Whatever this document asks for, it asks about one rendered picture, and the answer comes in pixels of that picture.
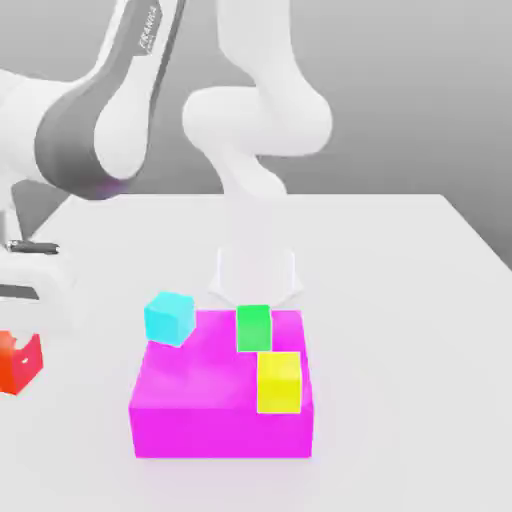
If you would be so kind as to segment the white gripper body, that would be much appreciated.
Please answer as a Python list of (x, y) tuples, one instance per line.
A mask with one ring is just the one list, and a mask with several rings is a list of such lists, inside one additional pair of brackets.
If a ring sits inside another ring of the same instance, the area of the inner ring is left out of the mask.
[(32, 289), (36, 299), (1, 299), (0, 330), (72, 333), (75, 330), (75, 282), (61, 256), (0, 255), (0, 289)]

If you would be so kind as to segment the small red cube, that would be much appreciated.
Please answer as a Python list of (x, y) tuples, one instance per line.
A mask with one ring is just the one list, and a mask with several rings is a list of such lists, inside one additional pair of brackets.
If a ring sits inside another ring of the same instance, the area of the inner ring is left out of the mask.
[(0, 330), (0, 392), (19, 394), (43, 368), (40, 336), (34, 333), (21, 349), (10, 331)]

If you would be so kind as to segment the small cyan cube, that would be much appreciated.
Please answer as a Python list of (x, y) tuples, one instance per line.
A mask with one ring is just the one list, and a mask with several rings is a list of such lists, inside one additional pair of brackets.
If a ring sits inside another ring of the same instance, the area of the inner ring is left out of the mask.
[(195, 301), (162, 291), (144, 307), (144, 323), (149, 341), (181, 347), (196, 326)]

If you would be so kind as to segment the small green cube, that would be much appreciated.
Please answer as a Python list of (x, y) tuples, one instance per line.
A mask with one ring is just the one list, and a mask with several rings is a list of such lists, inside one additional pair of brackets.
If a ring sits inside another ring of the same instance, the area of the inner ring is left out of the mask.
[(267, 352), (272, 347), (272, 317), (269, 305), (247, 304), (236, 308), (238, 352)]

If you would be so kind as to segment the small yellow cube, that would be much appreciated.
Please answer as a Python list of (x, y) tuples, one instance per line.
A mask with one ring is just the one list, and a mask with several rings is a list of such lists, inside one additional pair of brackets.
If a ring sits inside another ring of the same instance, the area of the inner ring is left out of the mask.
[(299, 414), (302, 368), (299, 352), (257, 354), (257, 411), (260, 414)]

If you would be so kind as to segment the large magenta box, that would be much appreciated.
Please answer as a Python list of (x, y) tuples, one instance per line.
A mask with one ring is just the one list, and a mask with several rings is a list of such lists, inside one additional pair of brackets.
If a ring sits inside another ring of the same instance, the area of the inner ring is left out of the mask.
[(258, 355), (240, 352), (236, 314), (200, 310), (180, 348), (148, 342), (129, 402), (139, 458), (308, 458), (314, 401), (303, 318), (275, 310), (273, 350), (300, 356), (301, 408), (258, 408)]

